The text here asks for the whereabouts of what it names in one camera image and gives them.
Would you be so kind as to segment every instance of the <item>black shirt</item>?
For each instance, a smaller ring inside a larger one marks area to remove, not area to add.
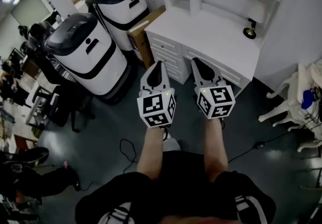
[[[135,223],[158,223],[164,216],[201,216],[237,220],[235,197],[259,194],[268,212],[268,223],[273,219],[275,203],[262,193],[245,175],[221,173],[214,183],[204,171],[203,155],[186,152],[166,152],[160,178],[150,180],[142,173],[127,173],[112,179],[77,205],[77,224],[97,224],[108,212],[131,202],[129,215]]]

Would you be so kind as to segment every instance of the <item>power cord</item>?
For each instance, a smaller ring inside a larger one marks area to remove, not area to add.
[[[314,121],[314,119],[311,119],[310,121],[306,122],[304,125],[302,125],[302,126],[300,126],[300,127],[298,127],[298,128],[295,128],[295,130],[296,130],[296,129],[300,129],[300,128],[304,127],[306,124],[310,123],[311,121]],[[318,124],[318,125],[316,125],[316,126],[314,126],[314,127],[310,128],[310,129],[309,129],[309,131],[310,131],[310,130],[312,130],[312,129],[314,129],[314,128],[316,128],[316,127],[318,127],[318,126],[320,126],[320,125],[322,125],[322,123],[320,123],[320,124]],[[269,139],[269,140],[267,140],[267,141],[257,142],[256,144],[254,144],[254,146],[253,146],[251,149],[249,149],[248,151],[246,151],[246,152],[244,152],[244,153],[242,153],[242,154],[240,154],[240,155],[238,155],[238,156],[236,156],[236,157],[232,158],[231,160],[229,160],[229,161],[228,161],[228,163],[230,163],[230,162],[232,162],[232,161],[234,161],[234,160],[236,160],[236,159],[238,159],[238,158],[240,158],[240,157],[244,156],[245,154],[247,154],[247,153],[251,152],[251,151],[252,151],[252,150],[254,150],[254,149],[260,149],[260,148],[264,147],[266,143],[268,143],[268,142],[272,142],[272,141],[274,141],[274,140],[276,140],[276,139],[278,139],[278,138],[280,138],[280,137],[282,137],[282,136],[285,136],[285,135],[287,135],[287,134],[290,134],[290,132],[283,133],[283,134],[281,134],[281,135],[279,135],[279,136],[277,136],[277,137],[275,137],[275,138]]]
[[[165,132],[166,132],[166,136],[165,136],[165,138],[163,139],[163,141],[165,141],[165,140],[167,140],[167,139],[168,139],[168,129],[167,129],[167,127],[166,127],[166,126],[164,127],[164,130],[165,130]]]
[[[42,165],[42,166],[35,166],[33,168],[44,168],[44,167],[63,167],[64,168],[64,166],[62,166],[62,165]],[[103,186],[102,184],[99,184],[99,183],[96,183],[96,182],[91,182],[86,189],[82,189],[81,188],[80,190],[81,191],[88,191],[89,188],[91,187],[91,185],[93,185],[93,184],[97,184],[99,186]]]
[[[127,155],[126,155],[126,153],[124,153],[123,151],[122,151],[122,142],[123,141],[126,141],[126,142],[128,142],[128,143],[130,143],[131,145],[132,145],[132,148],[133,148],[133,151],[134,151],[134,157],[133,157],[133,159],[130,159]],[[128,161],[130,162],[130,165],[128,166],[128,167],[126,167],[124,170],[123,170],[123,174],[125,174],[125,171],[127,171],[132,165],[133,165],[133,163],[138,163],[136,160],[135,160],[135,158],[136,158],[136,150],[135,150],[135,147],[134,147],[134,144],[131,142],[131,141],[129,141],[128,139],[121,139],[120,140],[120,152],[128,159]]]

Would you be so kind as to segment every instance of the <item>white robot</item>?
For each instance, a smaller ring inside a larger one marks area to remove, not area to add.
[[[199,58],[191,60],[197,104],[208,119],[227,117],[235,104],[230,85],[213,64]]]
[[[141,78],[137,104],[140,117],[148,127],[165,127],[172,123],[176,109],[175,89],[170,87],[166,66],[154,63]]]

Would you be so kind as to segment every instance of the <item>cable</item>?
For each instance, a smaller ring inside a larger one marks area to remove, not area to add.
[[[91,187],[91,185],[93,185],[93,184],[97,184],[97,185],[99,185],[100,187],[101,187],[101,186],[103,186],[102,184],[99,184],[99,183],[96,183],[96,182],[91,182],[91,183],[89,184],[89,186],[88,186],[86,189],[82,189],[82,188],[81,188],[81,191],[88,191],[88,190],[89,190],[89,188]]]
[[[233,160],[236,160],[236,159],[240,158],[241,156],[244,156],[245,154],[249,153],[253,149],[254,149],[254,147],[249,149],[248,151],[244,152],[243,154],[240,154],[240,155],[236,156],[235,158],[232,158],[230,161],[228,161],[228,163],[232,162]]]
[[[35,166],[35,167],[32,167],[32,169],[34,168],[44,168],[44,167],[65,167],[63,165],[41,165],[41,166]]]
[[[315,118],[313,118],[313,119],[311,119],[310,121],[306,122],[306,123],[305,123],[305,124],[303,124],[302,126],[300,126],[300,127],[298,127],[298,128],[295,128],[295,130],[296,130],[296,129],[300,129],[300,128],[304,127],[306,124],[310,123],[311,121],[314,121],[314,119],[315,119]],[[320,126],[320,125],[322,125],[322,123],[320,123],[320,124],[318,124],[318,125],[316,125],[316,126],[314,126],[314,127],[310,128],[310,129],[309,129],[309,131],[310,131],[310,130],[312,130],[312,129],[314,129],[314,128],[316,128],[316,127],[318,127],[318,126]],[[240,157],[244,156],[245,154],[247,154],[247,153],[251,152],[251,151],[252,151],[252,150],[254,150],[254,149],[260,149],[260,148],[261,148],[261,147],[263,147],[266,143],[268,143],[268,142],[272,142],[272,141],[274,141],[274,140],[276,140],[276,139],[278,139],[278,138],[280,138],[280,137],[282,137],[282,136],[285,136],[285,135],[287,135],[287,134],[290,134],[290,132],[283,133],[283,134],[281,134],[281,135],[279,135],[279,136],[277,136],[277,137],[274,137],[274,138],[272,138],[272,139],[269,139],[269,140],[266,140],[266,141],[263,141],[263,142],[257,142],[256,144],[254,144],[254,146],[253,146],[251,149],[249,149],[249,150],[247,150],[246,152],[244,152],[244,153],[242,153],[242,154],[240,154],[240,155],[238,155],[238,156],[236,156],[236,157],[232,158],[231,160],[229,160],[229,161],[228,161],[228,163],[230,163],[230,162],[232,162],[232,161],[234,161],[234,160],[236,160],[236,159],[238,159],[238,158],[240,158]]]
[[[226,127],[225,121],[223,121],[223,118],[220,118],[220,123],[221,123],[221,130],[223,130]]]
[[[133,151],[134,151],[134,157],[133,157],[133,159],[130,159],[127,155],[126,155],[126,153],[124,153],[123,151],[122,151],[122,142],[123,141],[127,141],[127,142],[129,142],[131,145],[132,145],[132,148],[133,148]],[[133,165],[133,163],[138,163],[137,161],[135,161],[135,158],[136,158],[136,150],[135,150],[135,147],[134,147],[134,144],[131,142],[131,141],[129,141],[128,139],[121,139],[120,140],[120,152],[128,159],[128,161],[131,163],[128,167],[126,167],[124,170],[123,170],[123,174],[125,174],[125,171],[127,171],[132,165]]]
[[[165,138],[163,139],[163,141],[165,141],[165,140],[167,140],[167,139],[168,139],[168,129],[167,129],[167,127],[166,127],[166,126],[164,127],[164,130],[165,130],[165,132],[166,132],[166,136],[165,136]]]

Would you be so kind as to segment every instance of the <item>hand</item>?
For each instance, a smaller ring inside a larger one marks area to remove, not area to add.
[[[16,190],[16,204],[23,203],[25,201],[25,196],[21,191]]]

